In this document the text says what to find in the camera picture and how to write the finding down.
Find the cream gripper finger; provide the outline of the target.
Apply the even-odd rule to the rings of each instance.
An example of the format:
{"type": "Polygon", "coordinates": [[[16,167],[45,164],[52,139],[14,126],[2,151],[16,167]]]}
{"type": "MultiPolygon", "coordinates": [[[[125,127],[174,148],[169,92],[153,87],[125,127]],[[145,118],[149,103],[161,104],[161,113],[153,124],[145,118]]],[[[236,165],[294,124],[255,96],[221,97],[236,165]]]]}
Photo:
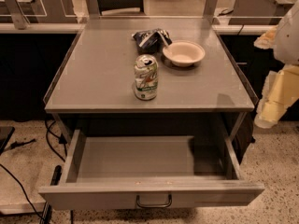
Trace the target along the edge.
{"type": "Polygon", "coordinates": [[[299,99],[299,66],[285,64],[278,72],[270,71],[265,79],[262,99],[254,119],[256,126],[272,128],[299,99]]]}
{"type": "Polygon", "coordinates": [[[277,26],[272,27],[267,32],[259,36],[253,43],[258,49],[271,49],[274,47],[275,37],[277,33],[277,26]]]}

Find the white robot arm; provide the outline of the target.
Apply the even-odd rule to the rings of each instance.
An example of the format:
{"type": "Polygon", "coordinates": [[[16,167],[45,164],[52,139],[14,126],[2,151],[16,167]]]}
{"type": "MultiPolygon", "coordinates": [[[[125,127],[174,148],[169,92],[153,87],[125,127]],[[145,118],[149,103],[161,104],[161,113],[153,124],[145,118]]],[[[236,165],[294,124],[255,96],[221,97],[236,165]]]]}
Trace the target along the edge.
{"type": "Polygon", "coordinates": [[[277,125],[287,109],[299,99],[299,1],[278,25],[258,37],[254,46],[272,49],[274,58],[284,63],[278,72],[269,72],[257,106],[254,123],[268,129],[277,125]]]}

